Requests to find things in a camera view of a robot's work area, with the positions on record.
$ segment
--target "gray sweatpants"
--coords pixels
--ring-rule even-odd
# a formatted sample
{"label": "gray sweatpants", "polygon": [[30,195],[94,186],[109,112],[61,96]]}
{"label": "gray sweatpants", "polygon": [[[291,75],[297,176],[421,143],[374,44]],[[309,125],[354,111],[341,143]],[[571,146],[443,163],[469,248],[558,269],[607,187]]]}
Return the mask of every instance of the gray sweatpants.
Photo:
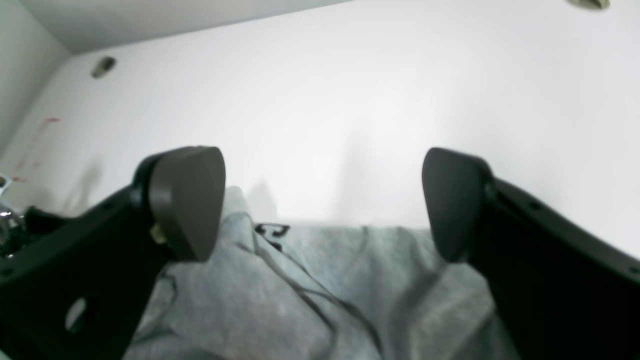
{"label": "gray sweatpants", "polygon": [[428,230],[253,228],[227,189],[214,254],[160,276],[126,360],[518,359],[484,279]]}

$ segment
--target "red stain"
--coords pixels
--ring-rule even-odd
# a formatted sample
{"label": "red stain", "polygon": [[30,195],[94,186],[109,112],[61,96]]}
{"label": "red stain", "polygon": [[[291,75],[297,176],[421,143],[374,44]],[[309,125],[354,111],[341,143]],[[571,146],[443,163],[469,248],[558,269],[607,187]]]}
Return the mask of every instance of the red stain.
{"label": "red stain", "polygon": [[[34,169],[40,168],[40,166],[42,165],[42,160],[46,157],[47,152],[53,143],[53,140],[49,139],[44,144],[42,144],[42,140],[44,140],[46,132],[49,128],[49,124],[55,124],[57,122],[60,122],[60,119],[51,117],[43,120],[40,123],[38,129],[36,130],[36,133],[33,135],[31,141],[29,142],[27,150],[24,154],[22,154],[20,161],[18,161],[18,164],[15,167],[16,173],[22,172],[27,166],[27,162],[29,162],[30,160],[32,161],[30,165]],[[27,177],[22,176],[14,177],[13,180],[18,183],[26,183],[28,181]]]}

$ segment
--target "white wall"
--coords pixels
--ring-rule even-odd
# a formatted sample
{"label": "white wall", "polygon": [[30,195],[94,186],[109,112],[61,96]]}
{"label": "white wall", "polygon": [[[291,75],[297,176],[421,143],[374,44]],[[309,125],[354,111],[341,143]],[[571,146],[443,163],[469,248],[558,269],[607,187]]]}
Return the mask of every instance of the white wall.
{"label": "white wall", "polygon": [[68,57],[18,0],[0,0],[0,154],[35,95]]}
{"label": "white wall", "polygon": [[[640,255],[639,19],[637,1],[356,0],[86,54],[0,165],[56,117],[23,204],[78,213],[146,155],[206,144],[260,220],[428,226],[438,145]],[[118,65],[94,80],[105,54]]]}

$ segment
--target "screw hole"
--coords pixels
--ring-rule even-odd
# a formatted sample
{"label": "screw hole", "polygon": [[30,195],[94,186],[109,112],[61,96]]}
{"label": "screw hole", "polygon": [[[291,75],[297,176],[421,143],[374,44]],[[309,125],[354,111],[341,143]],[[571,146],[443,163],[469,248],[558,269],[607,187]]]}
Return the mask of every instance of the screw hole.
{"label": "screw hole", "polygon": [[571,4],[585,9],[604,10],[611,5],[609,0],[569,0]]}
{"label": "screw hole", "polygon": [[117,63],[118,62],[114,58],[105,56],[100,59],[98,64],[93,68],[91,76],[93,76],[94,79],[103,78],[109,71],[113,70]]}
{"label": "screw hole", "polygon": [[65,329],[70,334],[78,334],[94,321],[97,312],[97,298],[78,298],[73,304],[71,304],[69,310],[67,310]]}

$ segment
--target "gray fabric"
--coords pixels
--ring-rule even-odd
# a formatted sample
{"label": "gray fabric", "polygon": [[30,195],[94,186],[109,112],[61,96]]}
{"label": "gray fabric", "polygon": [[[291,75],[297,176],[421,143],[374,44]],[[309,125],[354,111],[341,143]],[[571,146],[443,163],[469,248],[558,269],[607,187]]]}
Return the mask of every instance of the gray fabric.
{"label": "gray fabric", "polygon": [[227,189],[214,254],[159,278],[126,360],[518,359],[483,278],[427,230],[253,227]]}

